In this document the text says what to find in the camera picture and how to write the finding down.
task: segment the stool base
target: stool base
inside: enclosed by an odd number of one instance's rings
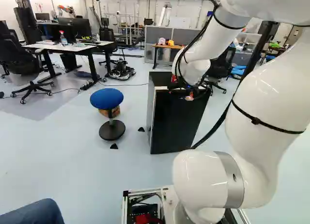
[[[113,120],[104,123],[99,129],[99,136],[106,141],[114,141],[119,139],[125,132],[125,125],[119,120]]]

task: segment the jeans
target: jeans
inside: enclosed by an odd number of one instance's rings
[[[0,215],[0,224],[64,224],[62,213],[52,199],[43,199]]]

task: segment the water bottle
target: water bottle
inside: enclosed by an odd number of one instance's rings
[[[63,33],[64,33],[64,31],[59,31],[60,32],[60,40],[61,40],[61,43],[62,43],[62,45],[63,46],[66,46],[67,44],[68,44],[68,41],[67,41],[67,39],[64,37],[64,35],[63,35]]]

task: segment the keyboard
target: keyboard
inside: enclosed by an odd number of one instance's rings
[[[95,45],[100,45],[100,42],[96,42],[96,41],[81,41],[81,43],[89,43],[89,44],[95,44]]]
[[[36,43],[50,45],[50,46],[58,44],[57,42],[52,42],[52,41],[37,41]]]

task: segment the person's knee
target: person's knee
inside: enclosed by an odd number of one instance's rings
[[[59,207],[58,207],[56,201],[54,201],[51,198],[42,199],[42,200],[38,201],[37,203],[39,203],[41,207],[45,207],[47,209],[59,210]]]

